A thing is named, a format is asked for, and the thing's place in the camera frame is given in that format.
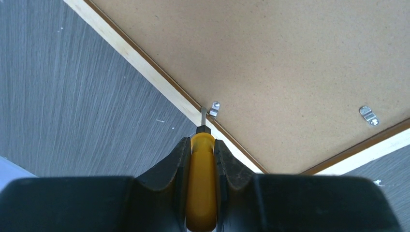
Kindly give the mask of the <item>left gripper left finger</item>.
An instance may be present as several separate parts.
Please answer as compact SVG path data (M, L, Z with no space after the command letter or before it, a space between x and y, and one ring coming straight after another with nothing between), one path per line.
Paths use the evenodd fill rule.
M0 193L3 232L184 232L191 142L138 177L21 178Z

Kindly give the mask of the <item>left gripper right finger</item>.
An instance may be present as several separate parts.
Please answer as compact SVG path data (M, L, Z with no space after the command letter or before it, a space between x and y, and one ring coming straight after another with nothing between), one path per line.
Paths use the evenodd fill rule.
M215 141L219 232L400 232L383 192L361 177L257 174Z

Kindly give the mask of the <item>orange tool handle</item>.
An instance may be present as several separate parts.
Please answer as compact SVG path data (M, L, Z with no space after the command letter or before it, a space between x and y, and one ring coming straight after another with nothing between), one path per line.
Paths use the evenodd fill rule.
M206 108L201 108L201 125L191 138L191 156L186 199L186 226L191 232L210 232L217 223L215 181L215 138L206 125Z

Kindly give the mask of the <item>wooden picture frame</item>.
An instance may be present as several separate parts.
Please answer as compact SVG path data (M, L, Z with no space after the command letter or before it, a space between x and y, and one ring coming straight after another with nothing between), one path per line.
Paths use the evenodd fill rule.
M340 175L410 143L407 0L69 0L255 172ZM359 108L379 118L369 125Z

